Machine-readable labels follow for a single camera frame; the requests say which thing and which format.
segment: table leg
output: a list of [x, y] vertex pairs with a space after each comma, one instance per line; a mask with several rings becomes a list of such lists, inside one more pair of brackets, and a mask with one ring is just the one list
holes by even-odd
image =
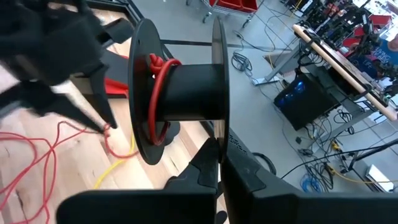
[[270, 72], [270, 74], [268, 74], [266, 77], [264, 78], [253, 78], [252, 79], [252, 83], [253, 85], [261, 85], [261, 84], [266, 84], [266, 83], [272, 83], [272, 82], [277, 82], [279, 81], [278, 77], [275, 77], [278, 72], [285, 66], [285, 64], [287, 62], [289, 62], [292, 58], [294, 58], [297, 53], [299, 52], [300, 47], [299, 45], [297, 45], [290, 54], [288, 54], [282, 61], [280, 64], [278, 64], [278, 66], [276, 66], [276, 68], [273, 69], [272, 72]]
[[354, 124], [362, 121], [363, 119], [367, 118], [368, 116], [370, 116], [373, 113], [374, 113], [373, 110], [367, 110], [367, 111], [362, 112], [361, 114], [359, 114], [357, 116], [354, 116], [353, 119], [351, 119], [347, 123], [344, 123], [344, 124], [340, 125], [336, 129], [334, 129], [331, 133], [323, 133], [322, 136], [320, 138], [318, 138], [318, 140], [317, 140], [318, 144], [316, 144], [315, 146], [312, 147], [312, 151], [314, 153], [317, 152], [321, 142], [325, 142], [328, 139], [335, 137], [340, 132], [342, 132], [342, 131], [348, 129], [349, 127], [353, 126]]

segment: red bin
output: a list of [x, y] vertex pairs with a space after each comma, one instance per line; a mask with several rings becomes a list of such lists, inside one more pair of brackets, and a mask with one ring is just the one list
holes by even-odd
[[258, 7], [256, 0], [241, 0], [241, 1], [242, 1], [241, 3], [242, 7], [240, 11], [248, 13], [257, 12]]
[[[210, 5], [214, 6], [216, 0], [210, 0]], [[241, 0], [218, 0], [217, 6], [226, 7], [228, 9], [241, 9]]]

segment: yellow cable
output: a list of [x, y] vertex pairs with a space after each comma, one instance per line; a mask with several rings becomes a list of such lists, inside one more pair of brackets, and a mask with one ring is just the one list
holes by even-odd
[[268, 55], [268, 58], [269, 58], [269, 64], [270, 64], [271, 68], [274, 69], [274, 66], [272, 66], [272, 60], [271, 60], [271, 55], [270, 54]]
[[353, 180], [350, 178], [347, 178], [345, 176], [343, 176], [342, 174], [340, 174], [339, 172], [337, 172], [333, 167], [329, 166], [329, 168], [331, 169], [331, 173], [332, 174], [337, 174], [337, 176], [351, 181], [351, 182], [355, 182], [355, 183], [362, 183], [362, 184], [378, 184], [378, 183], [393, 183], [393, 182], [398, 182], [398, 180], [390, 180], [390, 181], [362, 181], [362, 180]]
[[[131, 146], [130, 146], [130, 150], [129, 150], [129, 154], [131, 154], [134, 150], [134, 145], [136, 143], [134, 142], [134, 135], [133, 133], [131, 134]], [[114, 162], [110, 167], [108, 167], [106, 169], [105, 172], [102, 173], [102, 175], [97, 179], [95, 185], [94, 185], [94, 189], [98, 189], [102, 182], [104, 181], [104, 179], [112, 172], [112, 170], [114, 170], [115, 168], [117, 168], [117, 166], [119, 166], [120, 164], [122, 164], [123, 162], [126, 162], [127, 159], [119, 159], [116, 162]]]
[[301, 4], [302, 1], [303, 1], [303, 0], [299, 0], [298, 3], [297, 3], [295, 6], [293, 6], [293, 7], [294, 7], [294, 10], [293, 10], [292, 14], [290, 15], [290, 18], [293, 17], [293, 14], [294, 14], [295, 12], [297, 12], [297, 10], [298, 10], [297, 8], [298, 8], [298, 6]]

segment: red wire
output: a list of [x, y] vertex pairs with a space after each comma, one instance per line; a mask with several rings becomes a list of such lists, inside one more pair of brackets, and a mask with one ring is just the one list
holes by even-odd
[[[76, 129], [78, 132], [75, 134], [72, 134], [71, 136], [62, 139], [60, 141], [60, 126], [61, 124], [67, 124], [70, 127], [72, 127], [73, 129]], [[135, 155], [138, 154], [138, 151], [135, 153], [132, 153], [130, 155], [126, 155], [126, 156], [120, 156], [117, 155], [109, 146], [108, 144], [108, 138], [109, 138], [109, 134], [108, 134], [108, 129], [109, 129], [109, 125], [107, 124], [104, 128], [104, 140], [105, 140], [105, 146], [107, 151], [112, 154], [115, 157], [121, 158], [121, 159], [126, 159], [126, 158], [130, 158], [133, 157]], [[5, 191], [8, 190], [8, 192], [6, 193], [6, 196], [4, 198], [4, 201], [0, 204], [0, 212], [3, 210], [3, 208], [5, 207], [8, 198], [10, 197], [11, 193], [15, 190], [17, 184], [19, 183], [19, 181], [21, 181], [21, 179], [30, 171], [31, 168], [33, 168], [33, 166], [37, 165], [40, 161], [42, 161], [43, 159], [45, 159], [45, 163], [44, 163], [44, 171], [43, 171], [43, 204], [42, 206], [38, 209], [38, 211], [35, 213], [35, 215], [28, 219], [28, 220], [24, 220], [21, 222], [17, 222], [17, 223], [13, 223], [13, 224], [28, 224], [29, 222], [35, 220], [40, 213], [42, 212], [42, 210], [45, 210], [46, 213], [46, 221], [45, 223], [48, 223], [50, 220], [50, 212], [49, 209], [47, 207], [47, 204], [50, 200], [50, 197], [52, 195], [52, 192], [54, 190], [54, 186], [55, 186], [55, 178], [57, 176], [57, 155], [55, 153], [55, 148], [57, 146], [59, 146], [61, 143], [64, 143], [65, 141], [74, 138], [75, 136], [81, 134], [81, 133], [96, 133], [96, 132], [92, 132], [92, 131], [87, 131], [86, 128], [85, 129], [80, 129], [78, 127], [76, 127], [75, 125], [67, 122], [67, 121], [61, 121], [57, 124], [57, 137], [55, 138], [55, 142], [51, 145], [50, 142], [47, 139], [44, 138], [27, 138], [25, 136], [22, 136], [20, 134], [16, 134], [16, 133], [9, 133], [9, 132], [0, 132], [0, 134], [5, 134], [5, 135], [10, 135], [13, 137], [1, 137], [0, 141], [9, 141], [9, 140], [23, 140], [23, 141], [27, 141], [29, 143], [29, 145], [31, 146], [33, 152], [34, 152], [34, 158], [32, 160], [32, 162], [30, 163], [29, 166], [27, 166], [24, 170], [22, 170], [21, 173], [19, 173], [17, 175], [17, 177], [9, 184], [7, 185], [5, 188], [0, 190], [0, 194], [4, 193]], [[49, 146], [49, 151], [47, 151], [42, 157], [40, 157], [39, 159], [37, 159], [37, 148], [35, 146], [35, 144], [33, 143], [33, 141], [45, 141], [47, 143], [47, 145]], [[49, 160], [50, 160], [50, 156], [53, 156], [53, 160], [54, 160], [54, 165], [53, 165], [53, 174], [52, 174], [52, 181], [50, 184], [50, 190], [47, 193], [47, 167], [49, 165]]]
[[169, 128], [170, 123], [165, 122], [159, 138], [156, 136], [156, 106], [159, 99], [160, 92], [162, 91], [163, 82], [172, 65], [181, 65], [181, 62], [177, 59], [170, 59], [163, 62], [163, 59], [155, 54], [150, 54], [150, 69], [155, 75], [155, 85], [150, 96], [149, 110], [148, 110], [148, 126], [150, 140], [156, 146], [162, 144], [164, 138], [166, 137], [167, 128]]

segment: computer tower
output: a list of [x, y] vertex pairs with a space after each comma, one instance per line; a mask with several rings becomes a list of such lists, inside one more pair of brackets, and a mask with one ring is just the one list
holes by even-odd
[[311, 74], [300, 74], [274, 99], [295, 130], [311, 123], [338, 104]]

